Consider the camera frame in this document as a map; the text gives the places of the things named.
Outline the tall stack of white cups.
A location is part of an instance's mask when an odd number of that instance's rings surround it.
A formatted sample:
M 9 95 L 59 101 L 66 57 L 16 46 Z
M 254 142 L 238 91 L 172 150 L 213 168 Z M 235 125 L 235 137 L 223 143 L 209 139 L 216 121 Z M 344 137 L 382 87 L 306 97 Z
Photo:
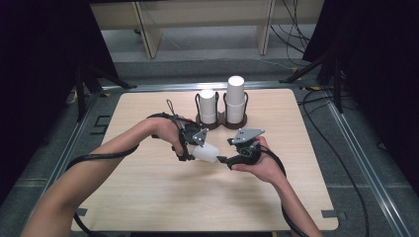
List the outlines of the tall stack of white cups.
M 229 123 L 240 123 L 244 114 L 244 79 L 241 76 L 231 76 L 225 95 L 227 121 Z

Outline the beige wooden furniture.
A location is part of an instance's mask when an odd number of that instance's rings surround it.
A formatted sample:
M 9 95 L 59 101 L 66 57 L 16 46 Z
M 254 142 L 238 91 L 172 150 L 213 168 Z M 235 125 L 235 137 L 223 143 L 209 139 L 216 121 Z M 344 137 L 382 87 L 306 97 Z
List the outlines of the beige wooden furniture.
M 138 30 L 148 58 L 156 56 L 164 29 L 253 26 L 259 53 L 273 25 L 315 24 L 325 0 L 90 0 L 102 30 Z

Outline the black stand legs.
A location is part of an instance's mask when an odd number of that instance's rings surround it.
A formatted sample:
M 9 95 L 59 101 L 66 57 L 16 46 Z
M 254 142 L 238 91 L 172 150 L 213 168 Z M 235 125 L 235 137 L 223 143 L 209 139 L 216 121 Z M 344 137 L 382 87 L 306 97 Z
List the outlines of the black stand legs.
M 339 62 L 338 53 L 333 50 L 327 50 L 319 58 L 315 59 L 313 62 L 309 63 L 307 66 L 304 66 L 301 70 L 294 73 L 291 77 L 287 79 L 281 79 L 280 83 L 293 83 L 298 78 L 303 75 L 311 72 L 318 66 L 321 67 L 318 75 L 317 81 L 320 85 L 326 85 L 330 81 L 333 81 L 333 99 L 335 108 L 340 114 L 343 113 L 342 102 L 341 102 L 341 89 L 342 89 L 342 78 L 341 78 L 341 66 Z
M 131 85 L 120 79 L 117 72 L 114 74 L 108 73 L 105 70 L 99 69 L 93 65 L 80 64 L 75 73 L 75 89 L 78 105 L 78 121 L 82 120 L 87 113 L 87 106 L 85 101 L 85 89 L 91 93 L 98 94 L 103 91 L 103 87 L 98 79 L 104 78 L 108 81 L 121 86 L 124 89 L 133 89 L 135 85 Z

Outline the dark brown double cup holder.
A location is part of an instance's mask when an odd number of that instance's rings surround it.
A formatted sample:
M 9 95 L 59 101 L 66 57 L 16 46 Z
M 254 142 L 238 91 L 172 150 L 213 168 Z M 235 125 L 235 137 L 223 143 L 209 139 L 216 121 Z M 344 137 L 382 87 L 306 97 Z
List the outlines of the dark brown double cup holder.
M 223 103 L 224 103 L 224 111 L 222 113 L 217 113 L 215 117 L 215 122 L 213 123 L 205 123 L 202 121 L 202 118 L 204 117 L 201 114 L 201 107 L 200 107 L 200 101 L 201 96 L 197 94 L 195 96 L 195 104 L 197 107 L 197 115 L 196 115 L 196 123 L 198 123 L 203 128 L 208 128 L 209 130 L 216 129 L 220 125 L 223 125 L 224 127 L 228 129 L 239 129 L 246 125 L 247 123 L 247 115 L 246 115 L 246 109 L 248 104 L 248 94 L 244 93 L 244 102 L 241 105 L 238 105 L 237 108 L 239 109 L 239 112 L 237 115 L 242 116 L 241 121 L 237 123 L 232 123 L 232 115 L 233 112 L 233 106 L 230 105 L 226 101 L 226 94 L 223 94 Z

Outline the person's left hand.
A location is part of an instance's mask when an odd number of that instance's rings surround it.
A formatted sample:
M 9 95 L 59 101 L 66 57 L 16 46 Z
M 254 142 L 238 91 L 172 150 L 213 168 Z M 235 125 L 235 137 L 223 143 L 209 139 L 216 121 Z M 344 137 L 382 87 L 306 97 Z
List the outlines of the person's left hand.
M 150 135 L 157 135 L 160 139 L 169 142 L 177 155 L 184 154 L 179 138 L 179 129 L 174 122 L 167 118 L 147 118 L 145 123 Z

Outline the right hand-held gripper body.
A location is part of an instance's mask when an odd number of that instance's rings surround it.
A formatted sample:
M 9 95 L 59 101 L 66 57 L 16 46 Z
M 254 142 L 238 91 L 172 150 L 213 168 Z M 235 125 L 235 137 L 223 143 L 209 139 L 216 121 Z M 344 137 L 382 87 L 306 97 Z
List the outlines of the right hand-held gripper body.
M 233 137 L 233 145 L 238 154 L 228 158 L 227 167 L 231 169 L 234 164 L 256 164 L 261 156 L 261 145 L 256 137 L 264 132 L 264 129 L 239 128 Z

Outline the person's right hand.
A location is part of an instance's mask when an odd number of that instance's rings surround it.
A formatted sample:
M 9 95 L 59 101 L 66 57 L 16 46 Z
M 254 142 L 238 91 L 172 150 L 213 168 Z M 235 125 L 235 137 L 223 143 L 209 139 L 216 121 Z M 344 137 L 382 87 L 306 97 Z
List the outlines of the person's right hand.
M 269 148 L 265 137 L 257 136 L 256 139 L 262 148 L 259 161 L 254 165 L 235 164 L 232 166 L 232 170 L 253 174 L 262 182 L 278 187 L 286 180 L 286 176 L 271 155 L 271 149 Z

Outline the single white paper cup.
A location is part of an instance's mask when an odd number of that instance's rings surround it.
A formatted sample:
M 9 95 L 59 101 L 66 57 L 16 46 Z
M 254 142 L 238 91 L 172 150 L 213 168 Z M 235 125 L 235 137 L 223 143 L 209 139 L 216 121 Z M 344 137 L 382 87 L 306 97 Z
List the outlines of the single white paper cup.
M 219 149 L 209 143 L 206 143 L 203 146 L 196 146 L 192 155 L 199 160 L 215 163 L 218 161 L 217 156 L 219 155 Z

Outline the dark curtain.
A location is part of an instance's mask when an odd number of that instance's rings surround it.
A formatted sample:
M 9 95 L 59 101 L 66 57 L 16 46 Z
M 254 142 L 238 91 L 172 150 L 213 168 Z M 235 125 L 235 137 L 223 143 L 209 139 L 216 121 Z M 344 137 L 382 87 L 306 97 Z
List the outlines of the dark curtain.
M 419 0 L 324 0 L 303 58 L 333 43 L 346 86 L 419 195 Z
M 77 76 L 117 79 L 94 0 L 0 0 L 0 205 Z

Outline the metal floor rail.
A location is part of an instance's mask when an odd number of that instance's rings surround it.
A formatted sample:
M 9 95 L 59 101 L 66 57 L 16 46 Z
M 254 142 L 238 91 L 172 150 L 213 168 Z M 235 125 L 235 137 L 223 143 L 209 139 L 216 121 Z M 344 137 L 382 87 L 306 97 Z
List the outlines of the metal floor rail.
M 345 137 L 354 158 L 394 235 L 396 237 L 413 237 L 411 230 L 407 226 L 407 222 L 401 216 L 401 212 L 396 203 L 378 177 L 369 157 L 362 148 L 352 128 L 349 126 L 345 116 L 334 104 L 330 106 L 330 111 Z
M 33 195 L 27 195 L 29 212 L 24 224 L 27 224 L 32 217 L 42 195 L 61 176 L 67 164 L 75 157 L 82 132 L 98 100 L 99 95 L 87 97 L 86 112 L 83 116 L 79 116 L 77 102 L 65 105 L 42 140 L 41 147 L 37 149 L 19 178 L 19 188 L 35 192 Z

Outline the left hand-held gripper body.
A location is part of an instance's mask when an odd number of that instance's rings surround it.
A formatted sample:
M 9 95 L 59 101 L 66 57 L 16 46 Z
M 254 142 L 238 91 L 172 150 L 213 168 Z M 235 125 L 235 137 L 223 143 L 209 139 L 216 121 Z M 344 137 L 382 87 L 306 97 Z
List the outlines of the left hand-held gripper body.
M 179 141 L 183 149 L 181 157 L 192 157 L 188 150 L 189 145 L 204 147 L 208 129 L 201 128 L 195 122 L 176 121 L 175 124 L 179 128 Z

